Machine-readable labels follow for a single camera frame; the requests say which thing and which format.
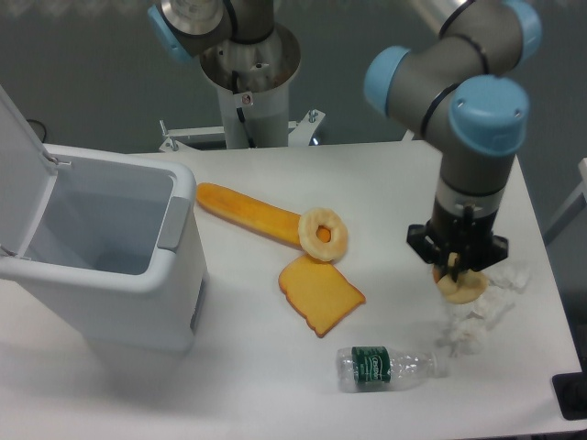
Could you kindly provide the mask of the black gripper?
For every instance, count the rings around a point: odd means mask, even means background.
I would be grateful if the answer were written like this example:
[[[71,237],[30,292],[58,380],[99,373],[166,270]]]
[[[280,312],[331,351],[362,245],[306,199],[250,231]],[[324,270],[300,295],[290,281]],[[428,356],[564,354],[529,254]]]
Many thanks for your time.
[[[453,282],[463,275],[463,288],[474,291],[474,271],[484,270],[505,260],[509,242],[493,233],[497,212],[476,217],[471,205],[458,214],[434,201],[431,218],[424,225],[410,225],[406,242],[426,263],[447,270]]]

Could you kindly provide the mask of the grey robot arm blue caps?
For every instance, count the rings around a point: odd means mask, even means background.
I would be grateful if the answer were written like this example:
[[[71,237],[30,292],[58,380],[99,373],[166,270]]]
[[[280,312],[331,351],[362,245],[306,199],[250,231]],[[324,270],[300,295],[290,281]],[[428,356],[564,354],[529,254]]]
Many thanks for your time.
[[[438,40],[414,53],[393,46],[369,66],[363,92],[442,155],[433,213],[411,225],[409,246],[442,279],[459,281],[504,260],[508,242],[493,223],[515,155],[526,137],[529,100],[507,73],[542,39],[524,1],[427,1]],[[179,61],[198,59],[216,87],[227,145],[283,147],[291,140],[285,91],[300,64],[295,37],[268,1],[158,1],[148,16]]]

